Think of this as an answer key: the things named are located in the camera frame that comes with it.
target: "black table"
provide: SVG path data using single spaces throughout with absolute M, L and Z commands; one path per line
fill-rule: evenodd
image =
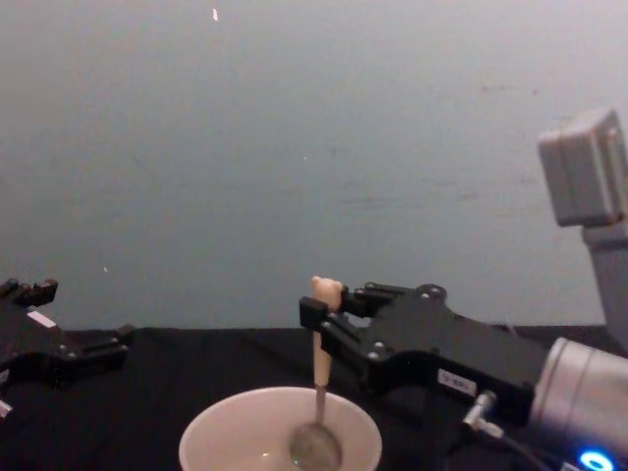
M 621 351 L 602 327 L 519 332 L 547 346 L 567 337 Z M 310 334 L 301 329 L 140 329 L 120 371 L 83 379 L 62 391 L 40 384 L 7 391 L 5 399 L 14 411 L 0 423 L 0 470 L 178 470 L 180 438 L 199 412 L 247 390 L 310 387 L 311 361 Z M 377 422 L 384 442 L 381 471 L 419 469 L 421 390 L 375 398 L 335 367 L 330 391 L 359 404 Z M 505 469 L 511 459 L 473 448 L 463 453 L 474 454 L 456 455 L 452 470 Z

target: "label sticker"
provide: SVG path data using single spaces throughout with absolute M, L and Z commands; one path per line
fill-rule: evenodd
M 461 393 L 469 394 L 472 397 L 478 395 L 478 385 L 473 381 L 454 375 L 446 370 L 439 370 L 439 383 Z
M 0 400 L 0 419 L 4 419 L 13 410 L 4 400 Z
M 32 319 L 33 321 L 37 321 L 43 327 L 47 327 L 48 329 L 50 329 L 51 327 L 55 327 L 56 326 L 56 324 L 54 322 L 52 322 L 50 319 L 48 319 L 46 316 L 44 316 L 40 312 L 31 311 L 31 312 L 27 313 L 27 316 L 30 319 Z

